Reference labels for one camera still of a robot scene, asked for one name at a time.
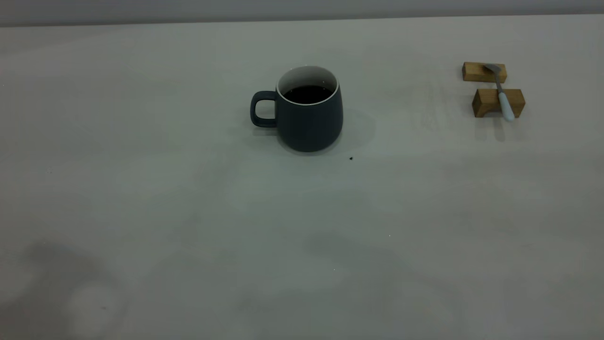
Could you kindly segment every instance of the black coffee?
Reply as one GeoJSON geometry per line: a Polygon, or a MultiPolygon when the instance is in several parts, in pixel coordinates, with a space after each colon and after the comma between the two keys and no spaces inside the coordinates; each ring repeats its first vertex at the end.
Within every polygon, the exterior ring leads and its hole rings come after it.
{"type": "Polygon", "coordinates": [[[313,104],[326,100],[331,96],[333,91],[328,90],[321,86],[308,85],[302,87],[296,87],[293,90],[287,92],[283,96],[294,103],[299,104],[313,104]]]}

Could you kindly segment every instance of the mug rim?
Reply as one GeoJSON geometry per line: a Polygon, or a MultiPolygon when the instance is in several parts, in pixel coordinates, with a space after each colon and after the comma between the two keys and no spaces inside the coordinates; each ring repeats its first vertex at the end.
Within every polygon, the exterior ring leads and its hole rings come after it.
{"type": "Polygon", "coordinates": [[[293,67],[293,68],[290,68],[290,69],[289,69],[287,72],[285,72],[285,73],[284,73],[284,74],[281,76],[281,78],[279,78],[279,80],[277,80],[277,85],[275,86],[275,89],[277,90],[277,93],[279,94],[279,96],[280,96],[281,98],[283,98],[283,100],[285,100],[285,101],[286,101],[286,102],[288,102],[288,103],[292,103],[292,104],[294,104],[294,105],[299,105],[299,106],[313,106],[313,105],[319,105],[319,104],[322,104],[322,103],[324,103],[324,102],[326,102],[326,101],[330,100],[330,99],[331,99],[333,96],[335,96],[335,94],[336,94],[336,93],[338,92],[338,90],[339,90],[339,80],[338,80],[338,77],[336,77],[336,76],[335,76],[335,74],[334,74],[333,72],[331,72],[330,70],[328,70],[328,69],[326,69],[326,68],[324,68],[324,67],[321,67],[321,66],[316,66],[316,65],[304,65],[304,66],[299,66],[299,67],[293,67]],[[320,69],[322,69],[322,70],[324,70],[324,71],[326,71],[326,72],[328,72],[329,74],[331,74],[331,75],[332,75],[332,77],[333,77],[333,78],[336,80],[336,88],[335,88],[335,90],[333,90],[333,93],[332,93],[332,94],[331,94],[329,97],[327,97],[326,99],[323,99],[323,100],[322,100],[322,101],[320,101],[320,102],[311,103],[311,104],[302,104],[302,103],[296,103],[296,102],[293,102],[293,101],[291,101],[291,100],[289,100],[289,99],[285,98],[285,97],[284,97],[284,95],[282,95],[282,93],[281,93],[281,89],[279,89],[279,83],[281,82],[281,80],[283,79],[283,77],[285,77],[285,75],[287,75],[289,72],[291,72],[291,71],[293,71],[293,70],[298,70],[298,69],[300,69],[300,68],[308,68],[308,67],[320,68],[320,69]]]}

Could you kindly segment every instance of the dark gray mug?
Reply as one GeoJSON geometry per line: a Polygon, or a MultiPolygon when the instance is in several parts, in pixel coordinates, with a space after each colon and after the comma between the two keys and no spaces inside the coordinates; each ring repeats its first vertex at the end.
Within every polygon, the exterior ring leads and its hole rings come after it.
{"type": "Polygon", "coordinates": [[[294,150],[324,149],[342,131],[344,112],[339,82],[333,73],[322,67],[293,68],[279,79],[275,91],[260,91],[254,95],[249,115],[255,126],[277,128],[281,139],[294,150]],[[318,97],[312,93],[304,97],[307,91],[300,89],[308,87],[321,87],[327,92],[318,97]],[[313,102],[313,98],[322,100],[313,102]],[[256,115],[256,103],[261,100],[275,101],[274,119],[256,115]]]}

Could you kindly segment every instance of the table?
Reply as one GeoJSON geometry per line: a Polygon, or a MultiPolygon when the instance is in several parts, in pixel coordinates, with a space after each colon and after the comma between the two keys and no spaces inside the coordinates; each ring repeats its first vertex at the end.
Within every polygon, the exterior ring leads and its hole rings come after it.
{"type": "Polygon", "coordinates": [[[0,28],[0,332],[600,339],[603,32],[604,15],[0,28]],[[463,82],[464,61],[506,64],[522,116],[474,118],[495,86],[463,82]],[[248,111],[306,64],[345,106],[311,155],[248,111]]]}

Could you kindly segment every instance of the spoon handle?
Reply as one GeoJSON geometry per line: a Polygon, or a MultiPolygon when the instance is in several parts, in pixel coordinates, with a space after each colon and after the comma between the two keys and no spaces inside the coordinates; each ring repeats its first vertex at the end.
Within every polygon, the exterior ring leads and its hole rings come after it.
{"type": "Polygon", "coordinates": [[[503,119],[511,122],[514,120],[514,112],[510,106],[510,102],[507,100],[507,96],[504,92],[499,92],[499,104],[501,105],[501,112],[503,113],[503,119]]]}

